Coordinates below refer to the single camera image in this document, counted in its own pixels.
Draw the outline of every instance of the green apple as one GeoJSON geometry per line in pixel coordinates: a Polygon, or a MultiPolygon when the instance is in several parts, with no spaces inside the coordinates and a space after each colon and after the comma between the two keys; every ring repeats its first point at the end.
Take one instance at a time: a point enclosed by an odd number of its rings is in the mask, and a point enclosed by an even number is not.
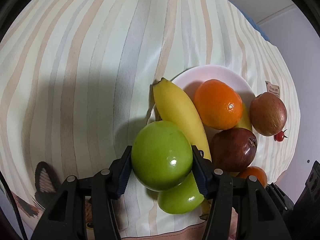
{"type": "Polygon", "coordinates": [[[166,213],[184,214],[194,210],[204,200],[199,193],[193,173],[172,189],[159,192],[158,205],[166,213]]]}
{"type": "Polygon", "coordinates": [[[169,121],[148,124],[135,138],[132,169],[138,180],[154,191],[180,184],[192,168],[192,148],[180,128],[169,121]]]}

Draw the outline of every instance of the table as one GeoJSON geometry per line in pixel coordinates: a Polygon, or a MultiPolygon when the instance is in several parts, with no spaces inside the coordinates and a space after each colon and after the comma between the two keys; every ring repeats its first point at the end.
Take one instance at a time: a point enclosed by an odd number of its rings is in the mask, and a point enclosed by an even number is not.
{"type": "MultiPolygon", "coordinates": [[[[255,95],[265,81],[280,86],[289,138],[261,137],[253,161],[276,181],[297,142],[297,93],[279,50],[229,1],[32,0],[0,43],[0,169],[25,222],[34,228],[43,212],[38,163],[52,165],[60,181],[108,168],[145,126],[153,81],[206,64],[239,74],[255,95]]],[[[199,209],[162,212],[134,175],[115,209],[122,237],[202,221],[199,209]]]]}

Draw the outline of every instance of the blue fabric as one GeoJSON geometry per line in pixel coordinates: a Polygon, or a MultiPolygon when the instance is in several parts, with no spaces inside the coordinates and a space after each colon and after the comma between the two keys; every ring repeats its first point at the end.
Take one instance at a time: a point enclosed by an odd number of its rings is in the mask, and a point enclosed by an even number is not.
{"type": "Polygon", "coordinates": [[[236,6],[238,10],[244,15],[244,17],[248,20],[248,22],[252,25],[253,28],[255,28],[258,32],[260,32],[261,36],[266,40],[269,41],[268,36],[262,31],[259,25],[257,25],[252,18],[250,18],[244,11],[242,11],[238,6],[236,6]]]}

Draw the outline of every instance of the tablecloth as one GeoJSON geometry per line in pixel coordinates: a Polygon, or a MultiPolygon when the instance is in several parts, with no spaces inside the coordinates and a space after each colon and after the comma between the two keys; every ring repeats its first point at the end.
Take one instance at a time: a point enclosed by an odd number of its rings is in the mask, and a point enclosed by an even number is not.
{"type": "MultiPolygon", "coordinates": [[[[198,65],[222,65],[255,95],[280,87],[288,111],[283,142],[260,137],[253,165],[268,182],[287,169],[300,110],[279,50],[227,0],[32,0],[0,43],[0,169],[34,228],[42,210],[35,170],[62,182],[94,175],[121,157],[146,125],[150,85],[198,65]]],[[[131,175],[115,204],[122,237],[200,223],[200,209],[168,215],[131,175]]]]}

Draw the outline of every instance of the white plate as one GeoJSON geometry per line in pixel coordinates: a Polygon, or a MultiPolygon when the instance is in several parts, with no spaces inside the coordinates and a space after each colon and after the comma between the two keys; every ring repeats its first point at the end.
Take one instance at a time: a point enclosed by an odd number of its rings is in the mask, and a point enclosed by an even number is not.
{"type": "MultiPolygon", "coordinates": [[[[250,107],[252,99],[255,98],[254,93],[251,90],[249,84],[239,75],[234,73],[232,70],[216,65],[204,65],[194,68],[190,68],[187,71],[181,73],[179,76],[175,77],[172,82],[178,87],[182,88],[187,95],[193,99],[193,95],[196,89],[205,81],[209,79],[218,79],[228,86],[232,87],[236,91],[242,101],[245,103],[247,109],[250,107]]],[[[148,119],[148,124],[156,120],[155,106],[151,110],[150,118],[148,119]]],[[[208,126],[204,125],[205,132],[207,134],[208,142],[212,140],[212,137],[219,132],[208,126]]],[[[259,143],[260,134],[253,129],[253,133],[257,138],[259,143]]]]}

